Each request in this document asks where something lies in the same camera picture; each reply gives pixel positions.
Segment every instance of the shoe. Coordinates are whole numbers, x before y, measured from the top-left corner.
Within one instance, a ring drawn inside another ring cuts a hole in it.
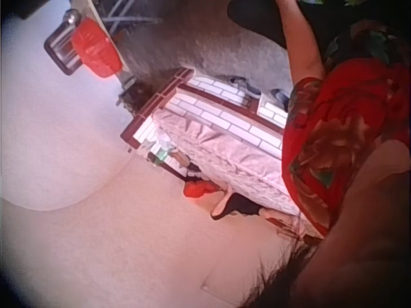
[[[288,112],[288,103],[290,102],[290,98],[285,94],[285,92],[281,89],[273,89],[270,91],[270,94],[281,104],[284,111]]]
[[[246,95],[252,98],[260,99],[261,91],[250,85],[244,77],[230,77],[228,81],[230,85],[234,88],[240,89],[246,93]]]
[[[262,206],[251,201],[250,199],[238,193],[234,193],[228,199],[221,214],[214,216],[212,212],[211,218],[217,221],[233,213],[234,211],[239,212],[240,214],[243,214],[245,216],[258,215],[259,210],[262,208]]]

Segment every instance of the red bag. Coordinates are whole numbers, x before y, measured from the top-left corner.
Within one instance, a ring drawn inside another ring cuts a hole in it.
[[[82,62],[102,78],[116,74],[123,67],[110,38],[88,17],[73,33],[71,43]]]

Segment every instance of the sneaker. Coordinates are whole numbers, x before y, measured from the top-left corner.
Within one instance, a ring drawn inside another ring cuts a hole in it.
[[[244,77],[230,77],[228,81],[229,81],[230,85],[232,85],[234,88],[240,89],[241,91],[246,93],[246,95],[248,95],[252,98],[260,99],[261,91],[258,90],[257,88],[254,88],[252,85],[250,85],[247,82],[246,78],[244,78]]]

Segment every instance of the black shoe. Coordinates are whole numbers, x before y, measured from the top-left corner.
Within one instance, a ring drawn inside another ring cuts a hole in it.
[[[290,102],[290,98],[284,93],[284,91],[281,89],[273,89],[270,91],[270,94],[283,106],[284,111],[288,112],[288,103]]]
[[[250,199],[238,193],[234,193],[230,196],[227,203],[225,204],[225,208],[223,212],[217,216],[211,215],[211,218],[213,220],[220,220],[234,211],[237,211],[240,214],[243,214],[246,216],[258,215],[259,210],[262,208],[263,208],[262,206],[251,201]]]

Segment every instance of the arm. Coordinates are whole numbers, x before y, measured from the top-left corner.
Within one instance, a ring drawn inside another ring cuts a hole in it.
[[[293,84],[307,77],[322,80],[325,72],[319,47],[297,0],[276,1],[283,23]]]

